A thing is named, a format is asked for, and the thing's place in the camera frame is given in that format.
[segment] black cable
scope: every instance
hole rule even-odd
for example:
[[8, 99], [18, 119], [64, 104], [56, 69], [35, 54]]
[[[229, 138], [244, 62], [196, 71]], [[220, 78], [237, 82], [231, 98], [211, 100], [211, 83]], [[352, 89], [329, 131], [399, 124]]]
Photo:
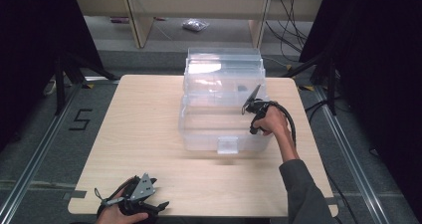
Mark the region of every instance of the black cable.
[[334, 217], [334, 219], [338, 222], [338, 224], [342, 224], [341, 220], [338, 217]]
[[316, 109], [311, 113], [311, 116], [310, 116], [310, 123], [313, 121], [313, 117], [314, 117], [314, 114], [316, 114], [316, 112], [317, 112], [317, 110], [319, 110], [319, 108], [321, 108], [323, 105], [325, 105], [326, 103], [321, 103], [321, 104], [319, 104], [317, 107], [316, 107]]
[[129, 180], [127, 180], [126, 182], [124, 182], [121, 186], [119, 186], [118, 187], [118, 189], [112, 194], [112, 195], [110, 195], [109, 196], [109, 198], [102, 198], [102, 196], [100, 195], [100, 192], [99, 192], [99, 190], [97, 189], [97, 188], [94, 188], [94, 193], [96, 194], [96, 197], [98, 197], [99, 199], [101, 199], [102, 200], [102, 204], [105, 204], [106, 202], [108, 202], [108, 201], [110, 201], [112, 198], [114, 198], [120, 191], [122, 191], [125, 187], [127, 187], [128, 186], [128, 184], [130, 183], [130, 182], [132, 182], [133, 181], [133, 179], [134, 179], [135, 177], [133, 177], [133, 178], [131, 178], [131, 179], [129, 179]]
[[336, 108], [336, 109], [338, 109], [339, 111], [342, 111], [342, 112], [353, 112], [353, 111], [351, 111], [351, 110], [346, 110], [346, 109], [340, 108], [340, 107], [339, 107], [339, 106], [337, 106], [337, 105], [335, 105], [335, 108]]
[[288, 110], [286, 110], [286, 108], [284, 108], [282, 105], [278, 104], [277, 102], [269, 102], [270, 105], [275, 106], [277, 109], [279, 109], [287, 118], [287, 120], [289, 121], [289, 124], [291, 126], [291, 130], [292, 130], [292, 140], [293, 143], [296, 146], [296, 128], [295, 128], [295, 123], [293, 122], [293, 119], [291, 117], [291, 115], [289, 114]]
[[295, 4], [295, 0], [291, 0], [291, 12], [289, 12], [288, 11], [288, 9], [287, 9], [287, 7], [286, 7], [286, 5], [285, 5], [285, 3], [283, 2], [283, 0], [280, 0], [280, 2], [282, 3], [282, 5], [283, 5], [283, 8], [285, 9], [285, 12], [286, 12], [286, 14], [288, 15], [288, 23], [286, 24], [286, 27], [283, 27], [283, 25], [280, 23], [280, 21], [279, 21], [279, 24], [285, 29], [285, 30], [287, 30], [288, 29], [288, 24], [289, 24], [289, 22], [292, 22], [292, 25], [293, 25], [293, 27], [295, 28], [295, 31], [296, 31], [296, 34], [293, 34], [293, 33], [291, 33], [291, 32], [289, 32], [289, 33], [291, 33], [292, 35], [294, 35], [294, 36], [296, 36], [296, 37], [298, 37], [298, 38], [301, 38], [301, 39], [307, 39], [308, 38], [308, 36], [306, 36], [304, 33], [302, 33], [299, 29], [298, 29], [298, 27], [296, 26], [296, 21], [295, 21], [295, 10], [294, 10], [294, 4]]
[[376, 157], [379, 157], [378, 151], [376, 150], [375, 147], [371, 147], [368, 151], [369, 151], [370, 154], [372, 154]]
[[297, 48], [295, 45], [293, 45], [291, 42], [289, 42], [288, 40], [286, 40], [285, 38], [283, 38], [283, 37], [281, 37], [277, 32], [275, 32], [274, 30], [273, 30], [273, 28], [271, 28], [271, 26], [270, 26], [270, 24], [268, 24], [268, 22], [266, 21], [265, 22], [266, 24], [267, 24], [267, 26], [268, 26], [268, 28], [270, 29], [270, 31], [273, 33], [273, 35], [276, 37], [276, 38], [278, 38], [280, 41], [281, 41], [281, 43], [280, 43], [280, 50], [281, 50], [281, 52], [282, 52], [282, 55], [283, 55], [283, 57], [286, 59], [286, 60], [288, 60], [288, 61], [291, 61], [291, 62], [298, 62], [298, 61], [295, 61], [295, 60], [292, 60], [292, 59], [290, 59], [290, 58], [288, 58], [287, 56], [286, 56], [286, 54], [283, 52], [283, 43], [286, 43], [287, 45], [289, 45], [290, 47], [292, 47], [293, 49], [295, 49], [297, 52], [301, 52], [301, 50], [299, 49], [299, 48]]
[[299, 49], [298, 47], [296, 47], [293, 43], [289, 42], [288, 40], [286, 40], [284, 37], [280, 36], [280, 34], [278, 34], [277, 32], [275, 32], [273, 30], [273, 28], [270, 26], [270, 24], [268, 23], [268, 21], [265, 22], [268, 26], [268, 28], [270, 29], [270, 31], [273, 33], [273, 35], [278, 38], [280, 41], [286, 43], [287, 45], [289, 45], [290, 47], [292, 47], [293, 49], [295, 49], [297, 52], [301, 52], [302, 50]]
[[[316, 104], [312, 105], [311, 107], [309, 107], [309, 108], [306, 108], [306, 109], [305, 109], [305, 111], [306, 111], [306, 112], [308, 112], [308, 111], [310, 111], [310, 110], [314, 109], [314, 111], [312, 112], [312, 114], [311, 114], [311, 116], [310, 116], [310, 119], [309, 119], [309, 122], [310, 122], [310, 123], [311, 123], [311, 121], [312, 121], [312, 119], [313, 119], [313, 116], [314, 116], [314, 114], [316, 113], [316, 111], [317, 111], [319, 108], [321, 108], [323, 105], [326, 105], [326, 103], [327, 103], [327, 100], [324, 100], [324, 101], [318, 102], [318, 103], [316, 103]], [[357, 222], [357, 219], [356, 219], [356, 217], [355, 217], [355, 215], [354, 215], [354, 212], [351, 210], [351, 207], [350, 207], [350, 205], [348, 204], [347, 199], [345, 198], [345, 196], [344, 196], [344, 195], [343, 195], [343, 193], [341, 192], [341, 190], [340, 190], [340, 188], [338, 187], [337, 183], [334, 181], [334, 179], [331, 177], [331, 175], [329, 175], [328, 171], [326, 170], [325, 165], [324, 165], [324, 164], [322, 164], [322, 165], [323, 165], [323, 169], [325, 170], [326, 176], [327, 176], [327, 177], [328, 177], [328, 179], [331, 181], [331, 183], [334, 185], [335, 189], [337, 189], [338, 194], [341, 196], [341, 199], [342, 199], [342, 201], [343, 201], [344, 205], [347, 207], [348, 211], [350, 212], [350, 215], [351, 215], [351, 217], [353, 218], [354, 223], [356, 223], [356, 224], [357, 224], [357, 223], [358, 223], [358, 222]], [[341, 221], [340, 221], [337, 217], [334, 217], [334, 218], [335, 218], [335, 220], [337, 220], [337, 222], [338, 222], [338, 223], [340, 223], [340, 224], [341, 224]]]
[[275, 63], [277, 63], [277, 64], [279, 64], [279, 65], [281, 65], [281, 66], [284, 66], [284, 67], [286, 67], [286, 66], [287, 66], [287, 65], [285, 65], [285, 64], [283, 64], [283, 63], [281, 63], [281, 62], [279, 62], [279, 61], [277, 61], [276, 59], [273, 59], [273, 58], [262, 57], [262, 59], [269, 60], [269, 61], [273, 61], [273, 62], [275, 62]]
[[354, 215], [354, 212], [351, 210], [350, 205], [348, 204], [347, 199], [345, 198], [345, 196], [343, 195], [342, 191], [340, 190], [340, 188], [338, 187], [337, 183], [335, 183], [334, 179], [332, 179], [331, 175], [329, 175], [328, 171], [326, 170], [326, 167], [324, 164], [322, 164], [323, 169], [325, 170], [326, 176], [328, 176], [329, 180], [331, 181], [332, 185], [334, 185], [335, 189], [337, 189], [338, 194], [341, 196], [341, 199], [344, 203], [344, 205], [347, 207], [348, 211], [350, 212], [351, 217], [353, 218], [354, 223], [358, 223], [356, 216]]

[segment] plastic container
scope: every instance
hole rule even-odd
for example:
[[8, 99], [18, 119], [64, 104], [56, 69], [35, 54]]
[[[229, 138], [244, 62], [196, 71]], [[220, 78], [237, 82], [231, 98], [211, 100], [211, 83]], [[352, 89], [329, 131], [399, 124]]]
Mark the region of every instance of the plastic container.
[[268, 101], [259, 50], [189, 49], [179, 117], [185, 148], [221, 154], [264, 150], [270, 138], [250, 134], [254, 114], [242, 115], [257, 85], [257, 98]]

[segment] gray floor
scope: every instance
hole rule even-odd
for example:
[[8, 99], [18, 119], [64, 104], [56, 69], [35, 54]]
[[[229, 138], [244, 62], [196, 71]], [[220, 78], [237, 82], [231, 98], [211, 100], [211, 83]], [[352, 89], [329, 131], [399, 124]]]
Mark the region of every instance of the gray floor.
[[[183, 18], [156, 21], [146, 46], [139, 50], [134, 45], [127, 24], [112, 24], [106, 17], [87, 17], [86, 20], [105, 68], [120, 76], [124, 74], [182, 75], [184, 59], [189, 47], [252, 47], [247, 21], [207, 19], [206, 21], [210, 23], [209, 27], [199, 33], [182, 29], [181, 24], [185, 20]], [[270, 25], [275, 31], [283, 32], [277, 21], [271, 21]], [[311, 26], [312, 23], [298, 23], [299, 29], [305, 34]], [[286, 38], [297, 46], [300, 45], [295, 36], [286, 35]], [[282, 52], [279, 40], [269, 29], [265, 31], [261, 53], [268, 77], [277, 77], [284, 73], [287, 70], [286, 65], [294, 67], [298, 65], [294, 61], [299, 53], [287, 45], [283, 46]], [[85, 72], [87, 76], [96, 76], [90, 71]], [[311, 73], [312, 69], [297, 75], [298, 86], [310, 85]], [[67, 93], [69, 94], [75, 88], [75, 86], [67, 88]], [[94, 222], [94, 215], [73, 215], [67, 211], [68, 195], [78, 182], [115, 88], [116, 84], [96, 84], [91, 89], [77, 89], [78, 93], [42, 164], [32, 178], [31, 185], [11, 223]], [[317, 102], [316, 92], [299, 90], [299, 93], [305, 108]], [[10, 143], [0, 153], [0, 200], [2, 203], [11, 192], [14, 183], [27, 168], [32, 154], [49, 128], [54, 118], [55, 99], [52, 94], [41, 100], [21, 128], [21, 139]], [[368, 152], [371, 148], [370, 142], [366, 139], [364, 131], [359, 128], [358, 121], [346, 101], [337, 101], [336, 107], [337, 118], [342, 129], [390, 223], [418, 223], [382, 161]], [[89, 119], [90, 123], [83, 131], [72, 131], [71, 127], [81, 125], [79, 122], [74, 122], [80, 109], [92, 110], [80, 116], [80, 118]], [[327, 172], [344, 194], [358, 222], [377, 223], [362, 198], [362, 193], [356, 185], [322, 111], [316, 112], [311, 126]], [[350, 212], [340, 198], [339, 191], [334, 185], [331, 187], [338, 201], [338, 218], [342, 223], [354, 223]], [[285, 223], [285, 221], [279, 218], [272, 219], [272, 223]]]

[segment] table surface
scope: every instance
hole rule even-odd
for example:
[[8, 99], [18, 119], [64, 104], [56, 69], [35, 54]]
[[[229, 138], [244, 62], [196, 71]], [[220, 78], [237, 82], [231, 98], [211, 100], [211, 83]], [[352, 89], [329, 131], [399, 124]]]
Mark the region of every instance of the table surface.
[[[274, 137], [262, 152], [223, 155], [184, 148], [178, 132], [182, 83], [182, 76], [122, 77], [76, 187], [87, 194], [71, 199], [71, 213], [97, 213], [100, 200], [95, 188], [102, 197], [109, 197], [128, 178], [147, 172], [157, 178], [157, 191], [146, 202], [170, 201], [160, 215], [288, 215], [287, 192], [279, 172], [282, 158]], [[322, 194], [332, 199], [295, 82], [267, 78], [267, 94], [291, 114], [299, 155]], [[329, 208], [335, 216], [337, 206]]]

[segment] hand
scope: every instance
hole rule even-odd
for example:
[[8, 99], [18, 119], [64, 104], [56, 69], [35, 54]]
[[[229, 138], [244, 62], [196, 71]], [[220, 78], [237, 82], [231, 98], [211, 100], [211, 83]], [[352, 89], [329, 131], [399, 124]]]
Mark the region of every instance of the hand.
[[[122, 189], [113, 198], [121, 197], [123, 191], [124, 189]], [[147, 213], [136, 213], [131, 216], [125, 216], [120, 212], [120, 209], [118, 209], [118, 205], [115, 204], [113, 206], [106, 207], [103, 210], [96, 224], [132, 224], [139, 221], [143, 221], [146, 218], [148, 218]]]
[[269, 106], [265, 117], [256, 120], [253, 123], [255, 128], [261, 127], [265, 129], [264, 136], [270, 133], [284, 133], [289, 132], [288, 121], [285, 115], [276, 107]]
[[265, 117], [253, 123], [255, 128], [265, 129], [264, 135], [273, 133], [279, 144], [280, 153], [284, 162], [299, 159], [291, 133], [288, 129], [288, 120], [285, 115], [276, 107], [269, 106]]

